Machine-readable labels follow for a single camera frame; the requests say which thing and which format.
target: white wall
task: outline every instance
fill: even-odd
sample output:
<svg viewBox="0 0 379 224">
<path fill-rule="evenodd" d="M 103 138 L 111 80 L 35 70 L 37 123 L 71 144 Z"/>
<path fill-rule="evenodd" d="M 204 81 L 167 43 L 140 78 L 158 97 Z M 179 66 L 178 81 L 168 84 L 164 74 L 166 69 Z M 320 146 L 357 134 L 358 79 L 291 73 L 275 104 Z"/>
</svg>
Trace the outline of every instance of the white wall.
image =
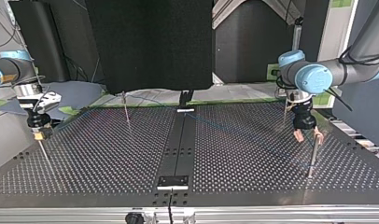
<svg viewBox="0 0 379 224">
<path fill-rule="evenodd" d="M 319 61 L 335 59 L 346 49 L 357 1 L 352 0 L 351 7 L 330 7 L 318 54 Z"/>
<path fill-rule="evenodd" d="M 6 15 L 7 7 L 5 0 L 0 0 L 0 9 Z M 0 22 L 5 25 L 9 32 L 12 32 L 12 25 L 9 23 L 10 18 L 0 13 Z M 9 40 L 10 35 L 2 28 L 0 24 L 0 45 Z M 2 50 L 22 49 L 22 46 L 14 40 L 0 48 Z M 9 99 L 15 97 L 11 88 L 0 89 L 0 99 Z M 3 114 L 0 112 L 0 166 L 20 151 L 26 149 L 34 142 L 30 129 L 26 124 L 25 116 L 16 116 Z"/>
</svg>

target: metal bracket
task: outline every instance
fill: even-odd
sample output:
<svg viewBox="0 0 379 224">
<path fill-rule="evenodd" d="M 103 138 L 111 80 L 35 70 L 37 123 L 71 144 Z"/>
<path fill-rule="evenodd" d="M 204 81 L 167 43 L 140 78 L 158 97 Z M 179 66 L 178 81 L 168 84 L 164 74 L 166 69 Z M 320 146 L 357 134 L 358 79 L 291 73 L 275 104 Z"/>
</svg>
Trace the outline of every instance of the metal bracket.
<svg viewBox="0 0 379 224">
<path fill-rule="evenodd" d="M 180 105 L 177 109 L 178 113 L 188 113 L 195 111 L 194 108 L 187 105 L 187 103 L 192 100 L 193 93 L 194 91 L 182 91 L 180 93 Z"/>
<path fill-rule="evenodd" d="M 161 176 L 158 181 L 158 190 L 187 190 L 189 177 L 187 175 Z"/>
</svg>

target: sticker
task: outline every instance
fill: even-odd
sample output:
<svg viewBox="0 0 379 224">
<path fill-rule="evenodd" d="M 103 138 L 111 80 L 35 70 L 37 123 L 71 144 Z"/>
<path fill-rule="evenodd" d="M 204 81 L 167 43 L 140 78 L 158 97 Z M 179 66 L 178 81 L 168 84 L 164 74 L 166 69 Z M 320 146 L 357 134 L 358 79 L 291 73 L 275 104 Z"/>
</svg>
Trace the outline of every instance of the sticker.
<svg viewBox="0 0 379 224">
<path fill-rule="evenodd" d="M 0 77 L 0 81 L 1 83 L 7 83 L 10 81 L 13 81 L 16 77 L 17 75 L 5 75 L 5 76 Z"/>
<path fill-rule="evenodd" d="M 352 0 L 332 0 L 331 7 L 350 7 L 352 6 Z"/>
<path fill-rule="evenodd" d="M 277 75 L 276 73 L 280 71 L 280 67 L 278 63 L 268 64 L 268 70 L 266 74 L 267 81 L 276 81 Z"/>
</svg>

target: gray cloth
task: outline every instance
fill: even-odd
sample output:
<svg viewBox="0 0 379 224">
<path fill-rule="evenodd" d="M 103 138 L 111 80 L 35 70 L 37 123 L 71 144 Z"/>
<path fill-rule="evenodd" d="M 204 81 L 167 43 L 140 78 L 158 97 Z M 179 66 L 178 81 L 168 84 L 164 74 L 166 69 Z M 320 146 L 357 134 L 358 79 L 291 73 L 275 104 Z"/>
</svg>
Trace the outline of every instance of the gray cloth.
<svg viewBox="0 0 379 224">
<path fill-rule="evenodd" d="M 80 109 L 84 106 L 91 105 L 102 95 L 103 89 L 99 84 L 69 81 L 63 83 L 45 84 L 45 88 L 49 86 L 49 91 L 56 91 L 62 96 L 59 106 L 50 110 L 48 114 L 52 119 L 67 119 L 70 115 L 59 111 L 59 107 L 71 106 L 73 109 Z M 11 114 L 27 115 L 21 109 L 17 99 L 13 99 L 5 105 L 0 106 L 0 111 Z"/>
</svg>

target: metal probe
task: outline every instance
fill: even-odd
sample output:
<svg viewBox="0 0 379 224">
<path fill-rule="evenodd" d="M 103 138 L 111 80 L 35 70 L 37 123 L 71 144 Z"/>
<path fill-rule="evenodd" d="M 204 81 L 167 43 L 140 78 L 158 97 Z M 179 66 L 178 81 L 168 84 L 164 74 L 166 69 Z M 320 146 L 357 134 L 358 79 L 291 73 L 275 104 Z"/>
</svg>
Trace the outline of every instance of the metal probe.
<svg viewBox="0 0 379 224">
<path fill-rule="evenodd" d="M 318 148 L 320 147 L 319 143 L 320 143 L 320 135 L 317 134 L 316 137 L 315 137 L 314 148 L 313 148 L 313 152 L 312 152 L 311 164 L 309 166 L 308 178 L 313 178 L 313 172 L 315 170 L 315 165 L 316 165 L 317 152 L 318 152 Z"/>
<path fill-rule="evenodd" d="M 123 102 L 123 107 L 125 108 L 126 121 L 128 121 L 129 123 L 129 113 L 128 113 L 128 108 L 126 107 L 126 93 L 124 91 L 122 92 L 122 102 Z"/>
<path fill-rule="evenodd" d="M 49 165 L 50 165 L 49 157 L 48 157 L 47 151 L 46 151 L 45 148 L 44 148 L 44 145 L 42 144 L 41 141 L 37 141 L 37 142 L 38 142 L 38 144 L 39 144 L 40 147 L 41 147 L 42 154 L 44 154 L 45 159 L 47 160 L 47 162 L 48 162 Z"/>
</svg>

